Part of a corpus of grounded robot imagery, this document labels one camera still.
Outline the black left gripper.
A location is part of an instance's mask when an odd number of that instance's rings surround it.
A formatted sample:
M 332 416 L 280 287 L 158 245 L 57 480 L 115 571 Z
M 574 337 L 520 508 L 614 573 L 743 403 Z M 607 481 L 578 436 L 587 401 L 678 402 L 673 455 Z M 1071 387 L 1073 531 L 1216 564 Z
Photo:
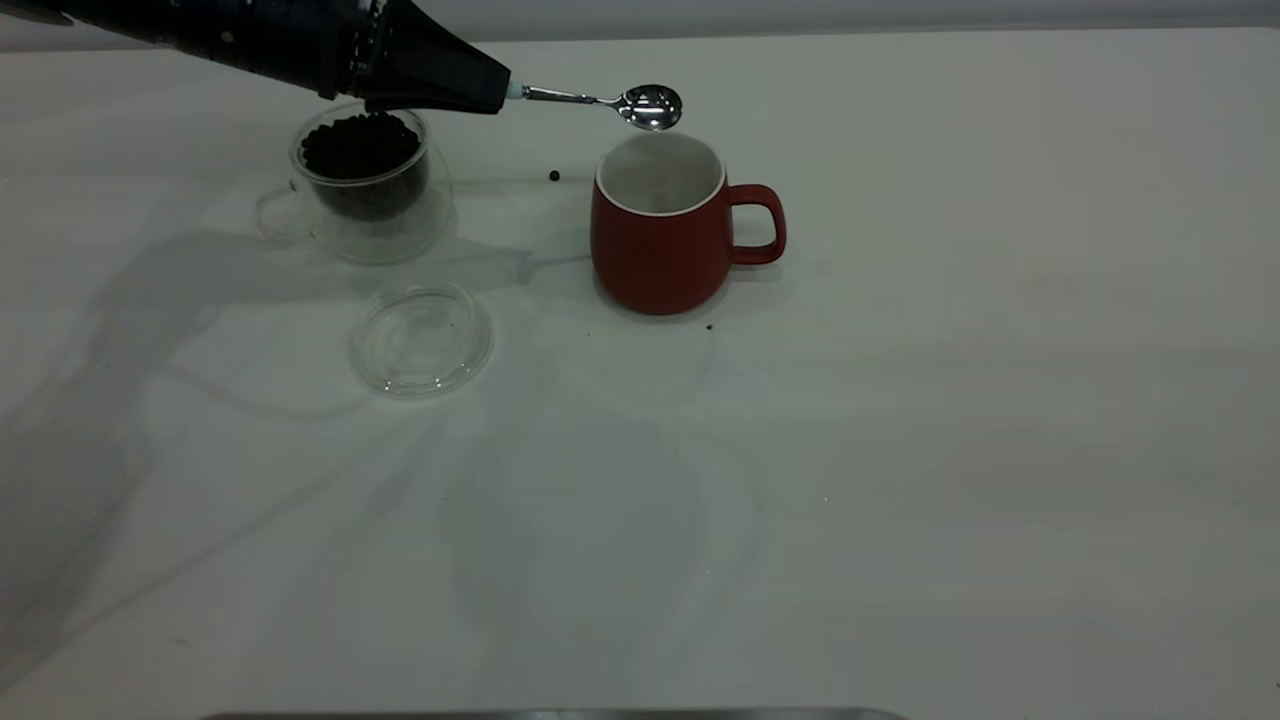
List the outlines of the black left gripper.
M 380 96 L 370 111 L 495 115 L 511 72 L 415 1 L 202 1 L 207 56 L 333 100 L 356 79 L 380 22 Z

